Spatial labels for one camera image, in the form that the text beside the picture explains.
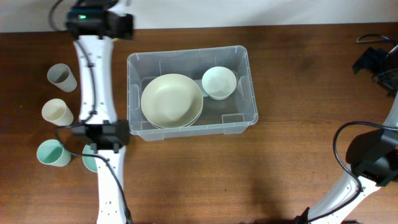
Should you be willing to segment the grey plastic cup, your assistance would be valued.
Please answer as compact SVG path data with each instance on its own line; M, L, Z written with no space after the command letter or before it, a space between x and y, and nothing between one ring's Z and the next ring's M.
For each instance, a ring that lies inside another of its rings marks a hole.
M71 92L77 88L77 80L69 66L64 63L50 67L47 72L47 80L64 92Z

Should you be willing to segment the cream plastic cup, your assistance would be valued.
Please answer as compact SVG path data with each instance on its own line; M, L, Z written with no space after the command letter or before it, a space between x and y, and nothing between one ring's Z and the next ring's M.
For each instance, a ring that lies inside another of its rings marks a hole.
M42 107L41 113L44 120L57 126L71 125L74 120L74 116L67 104L58 98L46 102Z

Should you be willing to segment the beige plate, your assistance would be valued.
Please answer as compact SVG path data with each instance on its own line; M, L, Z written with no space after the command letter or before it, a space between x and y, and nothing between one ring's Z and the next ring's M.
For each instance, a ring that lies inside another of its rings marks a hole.
M161 75L144 88L141 109L159 128L189 126L201 115L203 95L198 84L185 75Z

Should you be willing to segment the mint green plastic cup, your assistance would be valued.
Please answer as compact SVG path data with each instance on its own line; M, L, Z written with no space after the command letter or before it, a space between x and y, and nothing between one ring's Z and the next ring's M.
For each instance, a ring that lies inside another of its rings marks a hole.
M45 165L64 167L71 158L72 155L55 139L46 140L37 148L37 159Z

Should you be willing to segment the mint green plastic bowl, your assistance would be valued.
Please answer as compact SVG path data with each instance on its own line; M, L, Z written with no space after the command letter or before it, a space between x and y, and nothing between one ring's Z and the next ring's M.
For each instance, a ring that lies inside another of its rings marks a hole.
M93 155L94 154L93 150L91 150L89 145L86 145L83 148L83 152L82 153L83 154L88 154L88 155ZM88 170L97 173L98 170L97 170L96 161L95 161L94 157L83 156L82 157L82 161L83 161L83 164L85 165L85 167Z

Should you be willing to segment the white plastic bowl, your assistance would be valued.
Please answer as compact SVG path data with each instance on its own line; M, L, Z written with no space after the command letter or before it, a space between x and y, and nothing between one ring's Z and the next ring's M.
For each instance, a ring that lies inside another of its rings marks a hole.
M235 91L237 83L236 75L226 67L212 67L201 79L204 91L214 100L227 99Z

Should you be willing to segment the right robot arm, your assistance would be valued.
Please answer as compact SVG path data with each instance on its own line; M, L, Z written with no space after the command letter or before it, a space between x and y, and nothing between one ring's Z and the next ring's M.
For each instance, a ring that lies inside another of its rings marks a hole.
M368 48L353 71L366 69L377 84L397 95L397 48L390 52ZM295 217L294 223L346 223L346 217L369 195L397 181L397 103L383 124L363 121L373 131L356 136L343 162L344 173L320 202Z

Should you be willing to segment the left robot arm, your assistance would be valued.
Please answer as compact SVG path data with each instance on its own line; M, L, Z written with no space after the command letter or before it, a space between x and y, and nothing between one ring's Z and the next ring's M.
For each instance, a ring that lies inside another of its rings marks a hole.
M113 101L111 57L114 39L131 39L129 1L77 1L67 14L67 31L78 57L81 106L72 134L90 147L98 176L98 223L132 223L123 187L129 123L118 119Z

